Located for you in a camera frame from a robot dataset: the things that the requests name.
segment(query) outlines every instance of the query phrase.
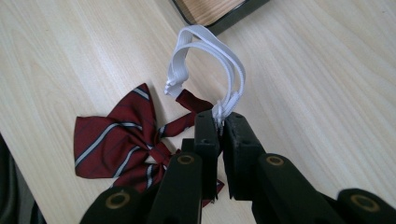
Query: white strap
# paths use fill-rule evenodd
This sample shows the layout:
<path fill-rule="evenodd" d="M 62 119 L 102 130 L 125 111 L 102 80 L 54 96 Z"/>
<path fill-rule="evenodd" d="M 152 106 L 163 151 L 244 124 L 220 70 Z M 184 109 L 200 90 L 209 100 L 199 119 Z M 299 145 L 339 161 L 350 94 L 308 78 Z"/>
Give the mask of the white strap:
<path fill-rule="evenodd" d="M 201 40 L 192 42 L 192 37 L 194 35 Z M 181 29 L 178 34 L 177 45 L 169 64 L 168 80 L 165 86 L 165 94 L 167 95 L 177 98 L 183 90 L 183 82 L 189 78 L 189 72 L 185 64 L 189 48 L 202 49 L 210 53 L 221 62 L 226 71 L 228 78 L 227 94 L 221 101 L 218 101 L 212 109 L 213 118 L 216 121 L 218 128 L 221 128 L 222 122 L 233 112 L 239 98 L 244 92 L 245 68 L 236 55 L 204 26 L 187 26 Z M 240 77 L 240 86 L 238 91 L 233 91 L 235 68 Z"/>

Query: white elastic band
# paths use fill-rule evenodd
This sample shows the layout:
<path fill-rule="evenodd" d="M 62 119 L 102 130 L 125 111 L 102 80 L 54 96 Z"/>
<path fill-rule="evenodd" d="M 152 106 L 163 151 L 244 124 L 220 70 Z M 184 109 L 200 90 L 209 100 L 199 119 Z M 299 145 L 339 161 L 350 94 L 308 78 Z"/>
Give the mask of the white elastic band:
<path fill-rule="evenodd" d="M 192 42 L 194 35 L 201 40 Z M 169 63 L 168 80 L 165 86 L 165 94 L 167 95 L 177 98 L 183 90 L 183 82 L 189 78 L 189 72 L 185 64 L 189 48 L 197 48 L 210 53 L 221 62 L 226 71 L 228 78 L 227 94 L 212 108 L 213 119 L 216 121 L 218 128 L 221 128 L 221 123 L 233 112 L 244 92 L 245 68 L 236 55 L 204 26 L 187 26 L 181 29 L 178 34 L 177 45 Z M 233 91 L 234 68 L 236 68 L 240 77 L 238 91 Z"/>

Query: striped bow tie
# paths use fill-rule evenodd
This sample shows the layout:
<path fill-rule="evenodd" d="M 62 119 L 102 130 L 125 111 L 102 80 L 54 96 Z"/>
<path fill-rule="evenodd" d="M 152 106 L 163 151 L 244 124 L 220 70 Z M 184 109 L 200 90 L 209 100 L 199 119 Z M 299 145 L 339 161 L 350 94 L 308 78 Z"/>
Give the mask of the striped bow tie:
<path fill-rule="evenodd" d="M 105 118 L 77 117 L 76 174 L 85 178 L 117 177 L 113 186 L 132 186 L 139 192 L 159 183 L 172 156 L 161 139 L 190 128 L 197 113 L 213 107 L 186 90 L 177 102 L 190 113 L 160 129 L 146 84 L 129 92 Z M 156 163 L 146 163 L 149 156 Z"/>

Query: table surface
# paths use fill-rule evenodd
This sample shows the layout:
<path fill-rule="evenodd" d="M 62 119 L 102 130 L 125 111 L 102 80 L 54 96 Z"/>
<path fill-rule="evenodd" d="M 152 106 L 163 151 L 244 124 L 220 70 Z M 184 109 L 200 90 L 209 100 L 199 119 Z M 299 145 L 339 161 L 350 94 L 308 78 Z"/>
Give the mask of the table surface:
<path fill-rule="evenodd" d="M 75 176 L 76 116 L 107 115 L 143 82 L 159 126 L 186 113 L 163 94 L 183 26 L 169 1 L 0 2 L 0 131 L 48 223 L 78 223 L 114 181 Z M 361 188 L 396 206 L 395 1 L 272 0 L 219 39 L 247 70 L 235 112 L 268 152 L 331 197 Z M 185 88 L 222 98 L 220 64 L 199 50 L 187 60 Z M 193 129 L 168 144 L 186 137 Z M 203 223 L 254 218 L 225 189 Z"/>

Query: wooden table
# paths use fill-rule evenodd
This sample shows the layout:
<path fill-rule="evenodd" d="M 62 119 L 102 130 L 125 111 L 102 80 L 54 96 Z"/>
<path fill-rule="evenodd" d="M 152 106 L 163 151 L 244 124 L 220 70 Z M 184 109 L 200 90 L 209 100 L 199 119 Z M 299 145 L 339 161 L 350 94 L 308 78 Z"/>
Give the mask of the wooden table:
<path fill-rule="evenodd" d="M 181 27 L 169 1 L 0 2 L 0 131 L 48 223 L 78 223 L 114 181 L 75 176 L 76 116 L 105 116 L 143 82 L 159 125 L 186 113 L 163 94 Z M 361 188 L 396 206 L 395 1 L 272 0 L 219 39 L 247 69 L 235 111 L 268 152 L 331 197 Z M 192 50 L 188 66 L 187 89 L 222 98 L 216 60 Z M 203 223 L 254 223 L 227 189 L 203 212 Z"/>

